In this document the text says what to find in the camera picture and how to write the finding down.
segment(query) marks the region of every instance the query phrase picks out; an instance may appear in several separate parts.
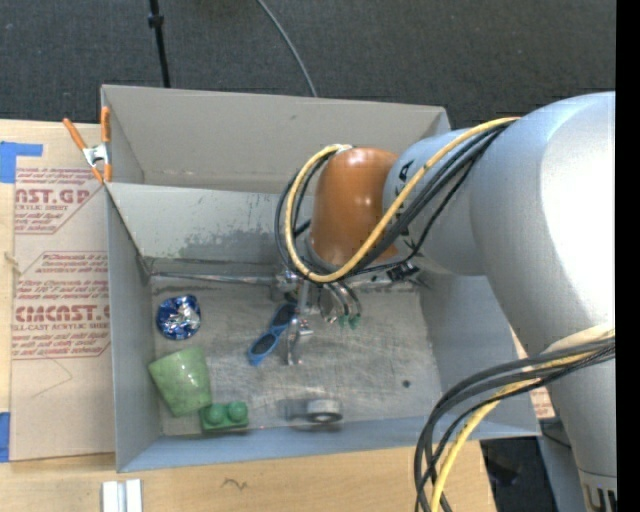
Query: cardboard sheet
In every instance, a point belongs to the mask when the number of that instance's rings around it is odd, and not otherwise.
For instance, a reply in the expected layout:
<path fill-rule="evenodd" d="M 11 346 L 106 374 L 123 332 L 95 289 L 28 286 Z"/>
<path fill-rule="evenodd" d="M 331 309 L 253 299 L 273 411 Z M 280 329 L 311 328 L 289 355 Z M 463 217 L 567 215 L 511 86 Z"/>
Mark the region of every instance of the cardboard sheet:
<path fill-rule="evenodd" d="M 78 129 L 99 142 L 97 125 Z M 0 162 L 2 229 L 14 226 L 1 267 L 14 298 L 2 297 L 11 346 L 3 338 L 0 357 L 11 358 L 10 460 L 112 451 L 104 190 L 62 123 L 1 121 L 0 141 L 41 154 L 14 146 Z"/>

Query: black cable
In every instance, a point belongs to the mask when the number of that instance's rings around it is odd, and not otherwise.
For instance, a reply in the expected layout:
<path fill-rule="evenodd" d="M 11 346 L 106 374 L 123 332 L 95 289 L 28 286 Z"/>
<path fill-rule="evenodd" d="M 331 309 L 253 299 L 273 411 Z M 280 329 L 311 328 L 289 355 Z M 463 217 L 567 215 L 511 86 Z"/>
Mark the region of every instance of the black cable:
<path fill-rule="evenodd" d="M 169 79 L 169 64 L 167 63 L 167 54 L 164 49 L 164 36 L 162 34 L 162 25 L 164 16 L 160 14 L 160 6 L 158 0 L 149 0 L 151 13 L 147 17 L 149 28 L 156 33 L 156 46 L 158 47 L 158 56 L 160 57 L 160 69 L 162 71 L 162 83 L 169 89 L 171 88 L 171 80 Z"/>
<path fill-rule="evenodd" d="M 465 169 L 467 172 L 470 170 L 470 166 L 487 150 L 493 140 L 504 131 L 509 125 L 501 125 L 494 127 L 486 132 L 483 132 L 476 137 L 471 138 L 469 141 L 461 145 L 460 148 L 455 151 L 451 157 L 439 168 L 431 181 L 419 192 L 418 196 L 411 202 L 407 209 L 397 219 L 397 221 L 387 230 L 382 239 L 376 244 L 374 248 L 369 251 L 365 257 L 356 265 L 352 272 L 358 273 L 366 268 L 367 265 L 375 261 L 388 247 L 395 243 L 398 236 L 407 229 L 409 224 L 415 219 L 415 217 L 427 206 L 427 204 L 446 186 L 451 179 L 453 179 L 458 172 Z M 404 258 L 401 262 L 397 262 L 394 265 L 398 266 L 405 263 L 409 259 L 413 258 L 420 250 L 422 243 L 427 237 L 427 234 L 431 230 L 431 226 L 442 213 L 446 205 L 453 197 L 453 194 L 448 194 L 441 202 L 440 207 L 434 212 L 431 217 L 431 221 L 427 224 L 427 227 L 423 230 L 419 242 L 412 250 L 410 256 Z"/>
<path fill-rule="evenodd" d="M 529 384 L 527 386 L 524 386 L 518 390 L 506 393 L 504 395 L 501 396 L 497 396 L 497 397 L 491 397 L 487 400 L 484 400 L 482 402 L 480 402 L 479 404 L 467 409 L 464 413 L 462 413 L 460 416 L 458 416 L 458 418 L 456 418 L 452 424 L 450 425 L 450 427 L 447 429 L 447 431 L 445 432 L 445 434 L 442 436 L 440 442 L 438 443 L 438 447 L 436 449 L 436 451 L 433 453 L 433 457 L 431 458 L 431 460 L 429 461 L 427 459 L 427 470 L 426 472 L 421 475 L 421 478 L 418 479 L 416 478 L 416 490 L 417 490 L 417 498 L 416 498 L 416 504 L 415 504 L 415 510 L 419 510 L 419 507 L 421 506 L 423 508 L 424 511 L 429 512 L 431 510 L 427 500 L 426 500 L 426 496 L 424 495 L 424 487 L 427 483 L 427 481 L 431 478 L 431 479 L 435 479 L 435 477 L 437 476 L 437 472 L 436 472 L 436 464 L 438 463 L 439 458 L 442 456 L 442 453 L 444 451 L 444 448 L 446 446 L 446 443 L 448 442 L 449 438 L 453 435 L 455 429 L 457 428 L 457 426 L 460 424 L 460 422 L 462 422 L 468 415 L 472 414 L 473 412 L 475 412 L 476 410 L 480 409 L 481 407 L 484 407 L 485 405 L 488 405 L 490 403 L 493 403 L 495 401 L 498 400 L 504 400 L 506 398 L 510 398 L 512 396 L 516 396 L 516 395 L 520 395 L 522 393 L 531 391 L 533 389 L 537 389 L 539 387 L 542 386 L 546 386 L 549 383 L 558 380 L 566 375 L 568 375 L 569 373 L 572 373 L 574 371 L 577 371 L 581 368 L 593 365 L 593 364 L 597 364 L 597 363 L 602 363 L 605 361 L 608 361 L 612 358 L 615 357 L 615 341 L 610 342 L 609 346 L 599 350 L 598 352 L 596 352 L 595 354 L 592 354 L 590 356 L 586 356 L 583 359 L 576 361 L 574 363 L 570 363 L 568 365 L 563 365 L 560 367 L 559 370 L 553 372 L 551 375 L 546 376 L 541 378 L 540 381 L 533 383 L 533 384 Z M 431 440 L 430 439 L 422 439 L 423 440 L 423 444 L 424 446 L 431 446 Z"/>
<path fill-rule="evenodd" d="M 584 353 L 591 352 L 596 349 L 604 349 L 609 347 L 611 344 L 611 339 L 606 339 L 594 343 L 589 343 L 587 345 L 580 345 L 577 347 L 571 347 L 562 350 L 556 350 L 550 353 L 538 354 L 536 356 L 531 356 L 526 359 L 520 359 L 516 361 L 511 361 L 509 363 L 505 363 L 499 366 L 495 366 L 489 368 L 487 370 L 483 370 L 478 372 L 467 379 L 456 384 L 453 388 L 447 391 L 438 401 L 436 406 L 433 408 L 427 423 L 425 424 L 422 433 L 419 436 L 418 443 L 416 445 L 416 452 L 414 457 L 414 477 L 416 480 L 419 478 L 421 473 L 422 466 L 422 453 L 430 463 L 432 452 L 431 452 L 431 439 L 433 438 L 433 430 L 435 425 L 439 421 L 439 419 L 453 407 L 455 407 L 458 403 L 461 403 L 464 400 L 471 398 L 472 396 L 477 396 L 480 393 L 489 391 L 491 389 L 495 389 L 498 387 L 502 387 L 507 384 L 511 384 L 514 382 L 519 382 L 521 380 L 526 380 L 528 378 L 533 377 L 541 377 L 548 373 L 548 370 L 555 371 L 555 369 L 541 369 L 536 372 L 524 372 L 519 374 L 512 374 L 506 377 L 496 377 L 501 373 L 512 371 L 515 369 L 525 368 L 527 366 L 540 365 L 544 363 L 548 363 L 557 359 L 561 359 L 568 356 L 577 356 Z M 490 377 L 493 377 L 492 380 L 488 380 L 482 382 Z"/>
<path fill-rule="evenodd" d="M 302 71 L 302 74 L 304 75 L 304 79 L 306 80 L 307 85 L 309 86 L 309 90 L 311 91 L 311 94 L 314 97 L 317 98 L 318 97 L 318 93 L 316 92 L 316 88 L 313 86 L 313 82 L 311 81 L 311 77 L 309 76 L 309 73 L 307 73 L 307 68 L 304 66 L 304 63 L 302 62 L 302 59 L 300 58 L 300 55 L 298 55 L 298 52 L 297 52 L 295 46 L 293 46 L 293 43 L 291 42 L 291 39 L 289 39 L 289 36 L 287 35 L 287 33 L 282 28 L 282 25 L 280 25 L 280 23 L 278 22 L 277 18 L 274 16 L 274 14 L 271 12 L 271 10 L 267 7 L 267 5 L 264 3 L 264 1 L 263 0 L 256 0 L 256 2 L 258 2 L 258 5 L 260 5 L 260 7 L 262 7 L 262 10 L 267 14 L 267 16 L 269 16 L 269 18 L 271 18 L 271 21 L 273 22 L 273 24 L 278 29 L 278 32 L 280 32 L 280 35 L 282 36 L 282 39 L 284 39 L 284 42 L 287 43 L 287 46 L 289 47 L 289 50 L 291 50 L 291 53 L 293 54 L 293 56 L 295 57 L 296 61 L 298 62 L 298 66 L 300 66 L 300 70 Z"/>

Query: gray carpet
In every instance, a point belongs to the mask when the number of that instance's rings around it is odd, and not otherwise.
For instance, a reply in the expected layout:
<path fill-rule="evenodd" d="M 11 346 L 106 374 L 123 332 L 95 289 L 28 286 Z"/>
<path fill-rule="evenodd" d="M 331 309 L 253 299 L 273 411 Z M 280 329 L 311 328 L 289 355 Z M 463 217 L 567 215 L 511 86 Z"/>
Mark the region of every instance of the gray carpet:
<path fill-rule="evenodd" d="M 615 0 L 267 5 L 322 97 L 441 105 L 461 128 L 616 87 Z M 312 94 L 258 2 L 160 7 L 174 87 Z M 161 87 L 148 12 L 144 0 L 0 0 L 0 117 L 95 122 L 102 83 Z M 501 512 L 554 510 L 534 440 L 485 450 L 492 470 L 519 470 L 496 485 Z"/>

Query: wire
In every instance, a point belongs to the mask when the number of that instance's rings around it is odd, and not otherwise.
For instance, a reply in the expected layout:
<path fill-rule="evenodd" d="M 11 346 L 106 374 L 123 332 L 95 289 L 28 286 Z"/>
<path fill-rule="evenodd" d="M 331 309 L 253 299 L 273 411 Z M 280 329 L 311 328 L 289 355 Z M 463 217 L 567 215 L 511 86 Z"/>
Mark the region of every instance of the wire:
<path fill-rule="evenodd" d="M 164 16 L 160 14 L 160 6 L 158 0 L 149 0 L 151 12 L 147 17 L 149 28 L 153 29 L 156 34 L 156 46 L 158 47 L 158 57 L 160 58 L 160 70 L 162 72 L 162 84 L 165 88 L 171 88 L 171 80 L 169 79 L 169 64 L 167 63 L 167 53 L 164 49 L 164 37 L 162 35 L 162 24 Z"/>
<path fill-rule="evenodd" d="M 441 505 L 443 505 L 443 508 L 445 508 L 445 510 L 449 510 L 446 499 L 441 493 L 441 489 L 444 487 L 446 476 L 450 471 L 450 468 L 453 464 L 453 461 L 455 460 L 457 453 L 460 450 L 460 447 L 462 446 L 462 443 L 464 442 L 464 440 L 460 439 L 463 439 L 465 435 L 468 437 L 468 435 L 473 431 L 473 428 L 475 428 L 475 425 L 477 425 L 477 423 L 479 423 L 479 421 L 484 416 L 486 416 L 486 414 L 488 414 L 490 410 L 495 406 L 492 406 L 491 408 L 486 407 L 469 420 L 466 429 L 463 429 L 459 434 L 457 444 L 454 443 L 455 450 L 453 452 L 449 452 L 448 460 L 450 462 L 447 463 L 446 467 L 443 466 L 443 471 L 446 469 L 446 473 L 442 473 L 440 478 L 436 480 L 437 472 L 435 469 L 435 465 L 442 454 L 444 444 L 452 435 L 453 430 L 455 429 L 455 425 L 457 425 L 457 423 L 460 422 L 467 414 L 469 414 L 473 410 L 479 409 L 483 405 L 493 403 L 494 401 L 498 402 L 499 400 L 506 398 L 507 396 L 511 396 L 512 394 L 519 394 L 525 389 L 528 390 L 534 389 L 535 387 L 540 387 L 547 382 L 561 377 L 568 371 L 574 371 L 574 369 L 586 366 L 587 364 L 600 362 L 605 358 L 605 355 L 608 358 L 615 356 L 615 328 L 610 324 L 599 325 L 568 336 L 550 346 L 545 352 L 536 356 L 513 361 L 479 372 L 465 379 L 464 381 L 461 381 L 459 384 L 445 393 L 445 395 L 443 395 L 436 407 L 433 409 L 429 420 L 425 424 L 425 427 L 419 436 L 418 444 L 416 446 L 416 454 L 414 458 L 414 477 L 416 480 L 418 491 L 416 499 L 416 510 L 419 506 L 422 506 L 423 510 L 431 509 L 429 504 L 426 502 L 426 497 L 424 496 L 423 490 L 424 486 L 426 485 L 426 481 L 429 478 L 435 480 L 436 484 L 438 484 L 438 481 L 440 481 L 438 488 L 434 486 L 434 492 L 440 493 L 440 496 L 442 497 Z M 529 367 L 530 369 L 526 372 L 496 377 L 496 375 L 499 375 L 501 373 L 524 367 Z M 434 454 L 432 454 L 431 438 L 433 436 L 433 429 L 435 427 L 435 424 L 443 414 L 445 414 L 448 410 L 450 410 L 458 403 L 470 398 L 471 396 L 486 392 L 489 389 L 495 389 L 498 386 L 504 386 L 505 384 L 508 386 L 507 388 L 503 387 L 503 389 L 500 392 L 496 393 L 494 397 L 486 400 L 482 404 L 479 404 L 478 406 L 472 408 L 470 411 L 467 411 L 467 413 L 461 415 L 449 428 L 447 433 L 445 433 L 442 440 L 440 441 L 438 449 Z M 426 457 L 428 465 L 427 472 L 424 475 L 422 475 L 422 455 Z M 437 504 L 436 500 L 432 500 L 432 505 L 434 504 Z"/>
<path fill-rule="evenodd" d="M 498 126 L 492 130 L 488 130 L 484 134 L 480 135 L 479 140 L 470 140 L 466 144 L 461 145 L 461 149 L 447 159 L 445 165 L 440 168 L 430 183 L 428 183 L 418 194 L 418 196 L 411 202 L 407 209 L 403 212 L 402 216 L 391 226 L 391 228 L 385 233 L 382 239 L 376 244 L 376 246 L 367 254 L 362 261 L 356 266 L 355 274 L 364 273 L 368 271 L 374 271 L 380 269 L 379 267 L 372 267 L 366 269 L 367 265 L 372 263 L 378 258 L 390 245 L 392 245 L 398 236 L 405 231 L 409 224 L 415 219 L 415 217 L 425 208 L 425 206 L 459 173 L 462 177 L 453 186 L 453 188 L 447 193 L 440 205 L 436 208 L 431 215 L 431 219 L 427 222 L 425 229 L 423 230 L 415 247 L 407 256 L 400 262 L 396 262 L 393 265 L 401 265 L 413 258 L 421 249 L 422 244 L 426 240 L 431 227 L 443 212 L 447 204 L 449 204 L 451 198 L 462 186 L 462 183 L 467 178 L 472 164 L 482 155 L 493 140 L 506 128 L 505 125 Z"/>
<path fill-rule="evenodd" d="M 531 384 L 527 384 L 527 385 L 523 385 L 522 387 L 520 387 L 519 389 L 514 389 L 512 391 L 506 392 L 504 394 L 499 394 L 496 393 L 492 398 L 487 399 L 483 402 L 481 402 L 480 404 L 477 404 L 473 407 L 471 407 L 470 409 L 468 409 L 466 412 L 464 412 L 463 414 L 461 414 L 458 418 L 456 418 L 456 420 L 451 424 L 451 426 L 447 429 L 447 431 L 445 432 L 445 434 L 442 436 L 440 443 L 435 451 L 435 453 L 433 454 L 433 458 L 431 463 L 429 464 L 427 471 L 425 472 L 425 474 L 422 476 L 422 478 L 416 478 L 416 487 L 418 490 L 418 496 L 416 498 L 416 510 L 418 510 L 419 506 L 422 506 L 423 510 L 425 511 L 430 511 L 432 510 L 431 506 L 426 502 L 426 498 L 424 497 L 424 486 L 426 485 L 427 480 L 429 480 L 430 478 L 433 478 L 434 475 L 436 475 L 436 464 L 440 458 L 440 456 L 442 455 L 445 445 L 448 442 L 449 438 L 453 435 L 453 432 L 455 431 L 457 425 L 464 420 L 464 418 L 466 418 L 469 414 L 485 407 L 486 405 L 496 402 L 496 401 L 500 401 L 503 400 L 505 398 L 509 398 L 512 396 L 516 396 L 516 395 L 520 395 L 522 393 L 525 393 L 527 391 L 531 391 L 533 389 L 539 388 L 541 386 L 547 385 L 555 380 L 558 380 L 566 375 L 568 375 L 569 373 L 572 373 L 574 371 L 579 370 L 580 368 L 584 368 L 586 366 L 592 365 L 592 364 L 596 364 L 596 363 L 601 363 L 604 361 L 607 361 L 609 359 L 612 359 L 613 357 L 615 357 L 615 341 L 613 342 L 609 342 L 607 344 L 607 346 L 605 348 L 600 349 L 599 351 L 592 353 L 591 355 L 586 355 L 585 357 L 583 357 L 582 359 L 578 360 L 577 362 L 573 362 L 567 365 L 563 365 L 563 367 L 559 370 L 554 371 L 552 374 L 545 376 L 543 378 L 541 378 L 539 381 L 537 382 L 533 382 Z"/>
<path fill-rule="evenodd" d="M 318 97 L 318 93 L 316 92 L 316 88 L 313 86 L 313 82 L 311 81 L 311 77 L 309 76 L 309 73 L 307 73 L 307 68 L 304 66 L 304 63 L 302 62 L 302 59 L 300 58 L 300 55 L 298 55 L 298 52 L 297 52 L 295 46 L 293 46 L 293 43 L 291 42 L 291 39 L 289 39 L 289 36 L 287 35 L 287 33 L 282 28 L 282 25 L 280 25 L 280 23 L 278 22 L 278 19 L 274 16 L 274 14 L 271 12 L 269 7 L 267 7 L 267 4 L 265 4 L 263 2 L 263 0 L 256 0 L 256 2 L 258 2 L 258 5 L 260 5 L 260 7 L 262 7 L 262 10 L 267 14 L 267 16 L 269 16 L 269 18 L 271 18 L 271 21 L 273 21 L 273 24 L 278 29 L 278 32 L 280 32 L 280 35 L 282 36 L 282 39 L 284 39 L 285 43 L 287 43 L 287 46 L 289 47 L 289 50 L 291 50 L 291 53 L 293 54 L 293 56 L 295 57 L 296 61 L 298 62 L 298 66 L 300 66 L 300 70 L 302 71 L 302 74 L 304 75 L 304 79 L 306 80 L 307 85 L 309 86 L 309 89 L 311 90 L 311 94 L 313 94 L 313 96 L 317 98 Z"/>
<path fill-rule="evenodd" d="M 556 370 L 536 369 L 534 370 L 534 373 L 532 373 L 531 371 L 521 371 L 518 373 L 511 373 L 506 376 L 498 376 L 500 374 L 523 369 L 530 366 L 540 366 L 541 364 L 548 363 L 563 356 L 587 354 L 588 352 L 592 352 L 593 350 L 607 348 L 609 344 L 610 339 L 597 339 L 596 341 L 589 343 L 586 346 L 569 347 L 553 354 L 543 353 L 531 356 L 526 359 L 518 359 L 516 361 L 504 363 L 478 372 L 456 384 L 440 398 L 436 406 L 433 408 L 433 411 L 431 412 L 422 432 L 420 433 L 414 458 L 414 478 L 416 483 L 421 481 L 422 455 L 426 457 L 427 464 L 433 468 L 430 473 L 430 475 L 433 477 L 433 480 L 435 480 L 435 477 L 437 477 L 435 463 L 437 462 L 439 455 L 434 455 L 432 453 L 431 439 L 433 438 L 435 425 L 438 423 L 440 418 L 444 416 L 444 414 L 446 414 L 448 411 L 453 409 L 453 407 L 474 396 L 478 396 L 492 389 L 496 389 L 498 387 L 502 387 L 504 385 L 512 384 L 515 382 L 521 382 L 523 379 L 530 378 L 532 375 L 536 377 L 547 378 Z M 418 489 L 422 489 L 422 487 L 424 487 L 424 483 L 421 485 L 417 484 L 417 486 Z M 423 508 L 425 510 L 428 510 L 426 499 L 424 500 Z"/>
<path fill-rule="evenodd" d="M 438 163 L 449 151 L 456 148 L 457 146 L 459 146 L 466 140 L 470 139 L 471 137 L 478 135 L 479 133 L 482 133 L 484 131 L 487 131 L 495 126 L 511 123 L 515 119 L 517 118 L 503 118 L 503 119 L 496 119 L 493 121 L 489 121 L 487 123 L 480 124 L 474 128 L 467 130 L 466 132 L 456 137 L 453 141 L 443 146 L 440 150 L 436 152 L 435 155 L 433 155 L 427 161 L 427 163 L 424 166 L 422 166 L 412 176 L 412 178 L 409 180 L 407 185 L 402 189 L 400 194 L 398 194 L 398 196 L 393 201 L 391 206 L 387 209 L 387 211 L 383 215 L 380 222 L 373 228 L 371 234 L 365 240 L 362 246 L 358 249 L 356 254 L 354 254 L 351 257 L 351 259 L 347 263 L 345 263 L 342 267 L 340 267 L 338 270 L 331 272 L 329 274 L 319 274 L 317 272 L 313 272 L 309 267 L 307 267 L 302 261 L 302 259 L 300 258 L 300 256 L 297 254 L 297 251 L 294 246 L 293 232 L 291 228 L 291 218 L 292 218 L 292 210 L 293 210 L 295 197 L 297 195 L 298 189 L 300 188 L 301 184 L 304 181 L 304 178 L 306 177 L 306 174 L 309 172 L 309 170 L 313 167 L 314 163 L 321 156 L 326 155 L 328 152 L 335 153 L 338 151 L 338 149 L 336 148 L 337 145 L 327 146 L 324 150 L 314 155 L 311 158 L 311 160 L 309 160 L 304 165 L 304 167 L 300 170 L 300 172 L 297 174 L 293 182 L 293 185 L 291 186 L 291 190 L 287 197 L 287 208 L 285 210 L 285 243 L 287 246 L 287 251 L 289 253 L 289 256 L 293 261 L 293 264 L 298 269 L 298 271 L 301 272 L 307 279 L 314 281 L 316 283 L 328 283 L 328 282 L 343 278 L 350 270 L 352 270 L 364 258 L 367 252 L 373 247 L 373 245 L 376 243 L 376 241 L 382 234 L 383 230 L 386 228 L 389 221 L 391 221 L 391 219 L 396 214 L 396 212 L 402 207 L 402 204 L 407 199 L 411 191 L 416 187 L 418 182 L 422 179 L 422 177 L 425 175 L 425 173 L 429 169 L 431 169 L 436 163 Z"/>

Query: green lego brick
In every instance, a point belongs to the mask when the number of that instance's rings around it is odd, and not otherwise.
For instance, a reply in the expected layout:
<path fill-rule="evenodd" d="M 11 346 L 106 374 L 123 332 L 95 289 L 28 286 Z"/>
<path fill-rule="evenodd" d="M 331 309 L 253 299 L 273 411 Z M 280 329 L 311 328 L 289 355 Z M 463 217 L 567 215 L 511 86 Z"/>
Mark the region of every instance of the green lego brick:
<path fill-rule="evenodd" d="M 241 401 L 213 403 L 200 409 L 199 414 L 203 432 L 237 429 L 249 424 L 247 404 Z"/>

